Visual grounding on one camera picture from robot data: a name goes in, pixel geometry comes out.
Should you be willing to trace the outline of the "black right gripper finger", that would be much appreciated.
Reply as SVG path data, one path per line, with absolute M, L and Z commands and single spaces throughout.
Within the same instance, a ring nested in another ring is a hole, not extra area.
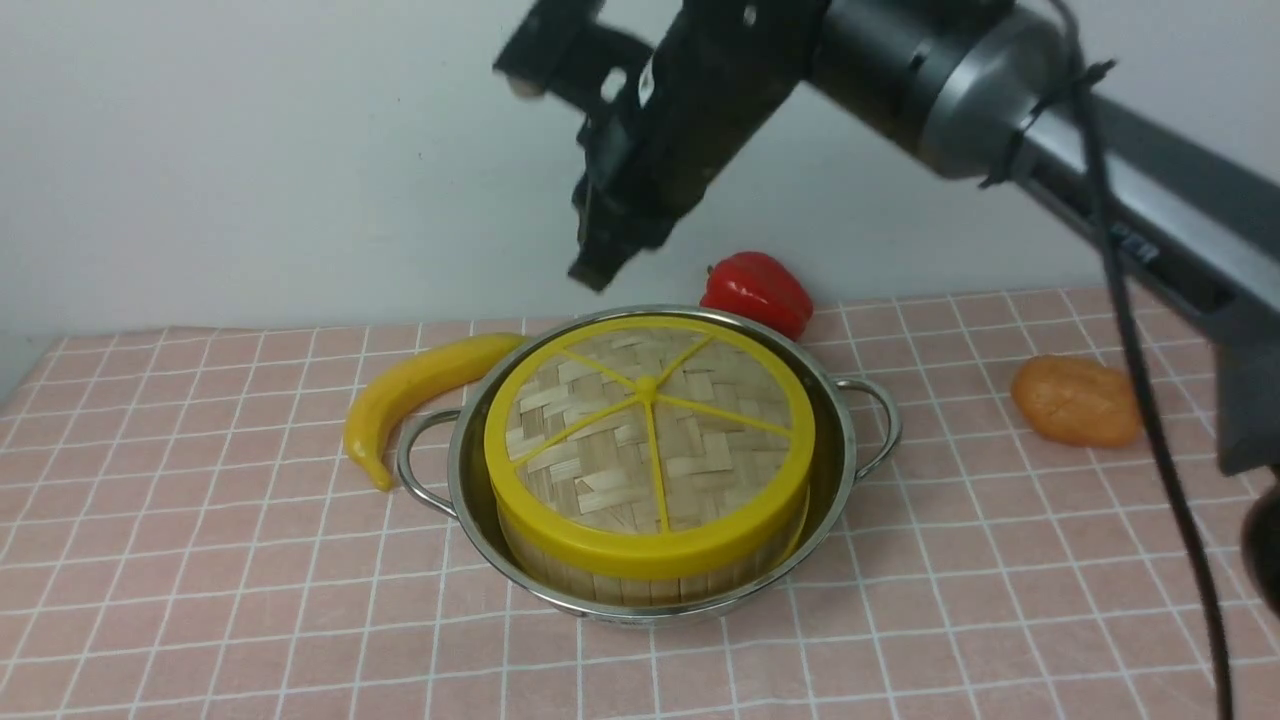
M 626 233 L 608 228 L 580 228 L 577 241 L 579 251 L 567 277 L 594 293 L 603 293 L 641 251 Z

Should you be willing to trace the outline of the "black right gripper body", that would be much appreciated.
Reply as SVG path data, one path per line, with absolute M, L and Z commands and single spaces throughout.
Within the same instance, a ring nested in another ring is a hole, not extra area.
M 824 1 L 686 1 L 579 133 L 580 263 L 660 249 L 806 76 Z

